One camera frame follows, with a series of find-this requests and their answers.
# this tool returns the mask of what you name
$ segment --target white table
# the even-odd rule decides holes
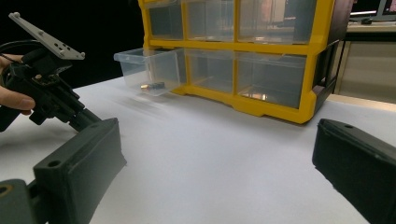
[[[91,224],[362,224],[312,164],[318,121],[336,119],[396,146],[396,112],[328,100],[305,125],[257,118],[194,96],[137,94],[123,78],[76,89],[101,119],[118,118],[121,170]],[[0,180],[33,166],[76,132],[19,116],[0,133]]]

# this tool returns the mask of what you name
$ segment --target transparent plastic bin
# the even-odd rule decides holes
[[[132,49],[114,54],[114,60],[120,62],[125,82],[134,91],[158,96],[186,80],[183,49]]]
[[[306,44],[317,0],[240,0],[238,41]]]
[[[305,56],[238,52],[239,95],[298,108]]]
[[[186,49],[191,84],[215,91],[233,91],[233,52]]]
[[[183,39],[180,0],[155,1],[144,7],[148,9],[153,39]]]
[[[189,40],[233,41],[233,0],[183,0]]]

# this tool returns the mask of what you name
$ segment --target small object in drawer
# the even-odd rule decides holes
[[[165,83],[164,82],[156,82],[156,83],[151,83],[151,84],[144,84],[144,85],[140,86],[140,89],[142,91],[165,89]]]

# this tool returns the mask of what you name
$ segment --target yellow storage drawer cabinet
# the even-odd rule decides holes
[[[253,116],[305,123],[335,86],[335,50],[352,4],[139,0],[144,46],[114,59],[137,91],[197,95]]]

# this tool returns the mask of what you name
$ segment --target human hand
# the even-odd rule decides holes
[[[10,59],[15,61],[21,60],[21,55],[5,54]],[[0,74],[3,70],[11,63],[10,60],[0,57]],[[10,91],[0,86],[0,105],[4,105],[10,108],[21,110],[23,115],[30,115],[31,109],[35,107],[35,100],[25,94]]]

